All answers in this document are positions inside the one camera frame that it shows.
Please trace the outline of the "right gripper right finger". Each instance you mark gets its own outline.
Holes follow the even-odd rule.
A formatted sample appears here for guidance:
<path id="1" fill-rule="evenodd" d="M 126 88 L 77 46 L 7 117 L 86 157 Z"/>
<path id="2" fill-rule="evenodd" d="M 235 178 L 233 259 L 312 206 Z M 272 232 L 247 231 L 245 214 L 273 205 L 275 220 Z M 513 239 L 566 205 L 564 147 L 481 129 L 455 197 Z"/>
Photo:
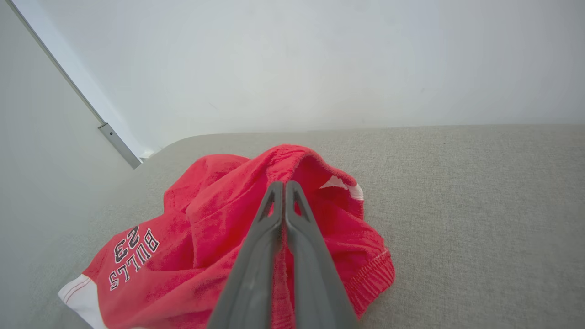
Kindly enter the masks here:
<path id="1" fill-rule="evenodd" d="M 358 329 L 353 306 L 296 181 L 286 183 L 285 223 L 287 245 L 294 256 L 296 328 Z"/>

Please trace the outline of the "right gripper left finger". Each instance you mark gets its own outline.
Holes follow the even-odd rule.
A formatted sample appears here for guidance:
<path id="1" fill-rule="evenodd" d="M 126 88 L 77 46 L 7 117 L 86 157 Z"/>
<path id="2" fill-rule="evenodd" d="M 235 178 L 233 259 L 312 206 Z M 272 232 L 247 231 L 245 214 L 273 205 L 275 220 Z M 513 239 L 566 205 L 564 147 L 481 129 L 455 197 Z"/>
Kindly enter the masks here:
<path id="1" fill-rule="evenodd" d="M 283 182 L 267 188 L 207 329 L 271 329 L 274 259 L 281 246 Z"/>

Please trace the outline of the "red Bulls shorts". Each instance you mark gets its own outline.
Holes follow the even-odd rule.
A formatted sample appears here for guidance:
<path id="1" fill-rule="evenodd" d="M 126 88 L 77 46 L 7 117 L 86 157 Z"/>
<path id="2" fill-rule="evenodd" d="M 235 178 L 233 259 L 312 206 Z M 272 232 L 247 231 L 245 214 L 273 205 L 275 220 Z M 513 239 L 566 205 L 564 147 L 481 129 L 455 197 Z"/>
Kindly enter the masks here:
<path id="1" fill-rule="evenodd" d="M 283 219 L 271 329 L 297 329 L 286 230 L 289 181 L 300 184 L 359 320 L 394 282 L 391 254 L 364 220 L 357 181 L 292 144 L 254 159 L 198 159 L 165 192 L 163 214 L 116 234 L 58 297 L 93 329 L 207 329 L 263 196 L 276 181 L 283 182 Z"/>

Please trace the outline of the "grey metal rail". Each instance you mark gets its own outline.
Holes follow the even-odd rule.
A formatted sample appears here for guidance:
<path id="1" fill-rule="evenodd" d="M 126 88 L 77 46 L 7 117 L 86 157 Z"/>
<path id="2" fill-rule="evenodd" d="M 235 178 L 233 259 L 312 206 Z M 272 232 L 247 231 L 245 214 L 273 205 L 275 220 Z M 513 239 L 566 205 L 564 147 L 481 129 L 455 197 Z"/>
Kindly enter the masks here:
<path id="1" fill-rule="evenodd" d="M 5 0 L 21 23 L 50 58 L 67 83 L 78 94 L 98 120 L 98 130 L 133 169 L 142 164 L 146 151 L 131 133 L 128 124 L 106 97 L 57 28 L 48 18 L 38 0 Z"/>

